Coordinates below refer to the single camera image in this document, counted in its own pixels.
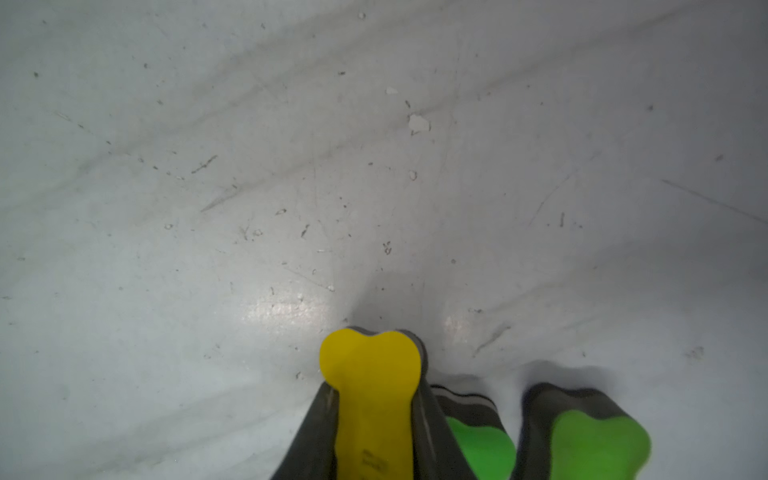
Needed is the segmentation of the green eraser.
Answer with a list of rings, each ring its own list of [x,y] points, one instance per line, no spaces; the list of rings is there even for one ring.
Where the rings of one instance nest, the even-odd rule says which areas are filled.
[[[651,456],[647,430],[594,388],[535,384],[522,414],[515,479],[635,479]]]
[[[475,477],[510,479],[517,451],[493,401],[481,393],[457,393],[442,385],[433,384],[431,390]]]

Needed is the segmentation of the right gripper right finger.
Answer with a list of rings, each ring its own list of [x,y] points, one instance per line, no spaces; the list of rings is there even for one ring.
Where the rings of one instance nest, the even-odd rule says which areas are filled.
[[[428,383],[421,379],[411,402],[414,478],[475,479]]]

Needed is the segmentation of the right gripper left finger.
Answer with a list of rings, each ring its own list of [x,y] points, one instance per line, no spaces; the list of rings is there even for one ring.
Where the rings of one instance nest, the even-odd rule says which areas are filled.
[[[323,382],[272,479],[335,479],[338,420],[339,393]]]

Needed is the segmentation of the yellow eraser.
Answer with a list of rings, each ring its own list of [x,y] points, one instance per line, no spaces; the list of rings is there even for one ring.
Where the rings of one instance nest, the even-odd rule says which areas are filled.
[[[324,339],[319,367],[339,394],[336,477],[412,479],[411,403],[422,378],[417,343],[399,331],[345,328]]]

